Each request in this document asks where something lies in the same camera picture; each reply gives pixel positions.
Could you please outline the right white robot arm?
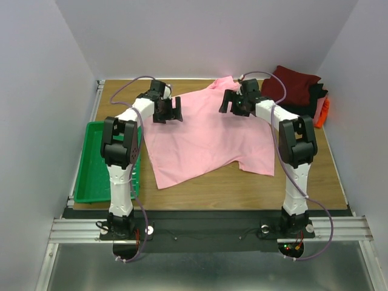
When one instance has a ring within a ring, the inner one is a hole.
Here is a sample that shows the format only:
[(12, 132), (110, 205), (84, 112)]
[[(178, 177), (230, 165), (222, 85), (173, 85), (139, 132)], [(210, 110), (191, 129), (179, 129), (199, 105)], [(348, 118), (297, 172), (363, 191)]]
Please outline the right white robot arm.
[(307, 206), (307, 181), (318, 146), (311, 117), (290, 113), (262, 96), (255, 79), (240, 81), (238, 90), (225, 90), (219, 112), (261, 118), (270, 124), (277, 138), (276, 154), (286, 174), (286, 195), (280, 217), (262, 219), (258, 237), (293, 238), (305, 230), (313, 232)]

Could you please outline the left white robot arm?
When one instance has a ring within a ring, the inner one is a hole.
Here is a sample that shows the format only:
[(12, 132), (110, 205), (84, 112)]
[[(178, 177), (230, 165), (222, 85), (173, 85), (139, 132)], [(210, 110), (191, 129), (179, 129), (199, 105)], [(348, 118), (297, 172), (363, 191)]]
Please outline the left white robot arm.
[(172, 98), (171, 86), (155, 78), (150, 88), (139, 94), (133, 104), (121, 103), (127, 110), (116, 117), (107, 117), (103, 123), (101, 156), (107, 166), (110, 181), (110, 207), (106, 222), (97, 223), (102, 235), (114, 239), (131, 238), (133, 223), (133, 171), (139, 159), (143, 122), (165, 124), (167, 121), (183, 121), (181, 99)]

